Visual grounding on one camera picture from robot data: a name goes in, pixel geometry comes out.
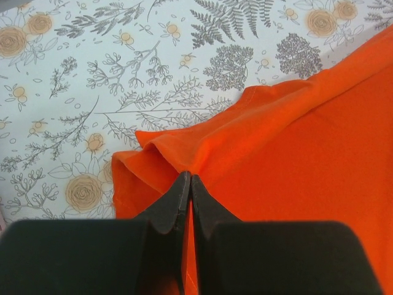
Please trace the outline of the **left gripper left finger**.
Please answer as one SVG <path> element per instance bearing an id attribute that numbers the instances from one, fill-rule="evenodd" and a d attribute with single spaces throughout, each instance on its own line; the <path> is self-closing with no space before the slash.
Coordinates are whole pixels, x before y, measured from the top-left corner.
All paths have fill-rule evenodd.
<path id="1" fill-rule="evenodd" d="M 191 175 L 132 219 L 25 220 L 1 237 L 2 294 L 184 294 Z"/>

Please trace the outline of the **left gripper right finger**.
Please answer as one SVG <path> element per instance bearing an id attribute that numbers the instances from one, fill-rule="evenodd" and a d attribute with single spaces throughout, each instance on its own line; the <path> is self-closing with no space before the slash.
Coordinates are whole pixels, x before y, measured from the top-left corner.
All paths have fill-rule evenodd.
<path id="1" fill-rule="evenodd" d="M 382 294 L 359 238 L 336 221 L 245 222 L 191 178 L 200 294 Z"/>

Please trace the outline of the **orange t shirt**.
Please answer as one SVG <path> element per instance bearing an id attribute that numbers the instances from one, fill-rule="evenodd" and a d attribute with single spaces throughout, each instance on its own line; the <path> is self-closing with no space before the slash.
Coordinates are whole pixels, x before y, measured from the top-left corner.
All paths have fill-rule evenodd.
<path id="1" fill-rule="evenodd" d="M 392 293 L 392 28 L 307 80 L 248 87 L 206 122 L 136 137 L 140 151 L 112 156 L 116 217 L 189 171 L 243 220 L 347 224 Z"/>

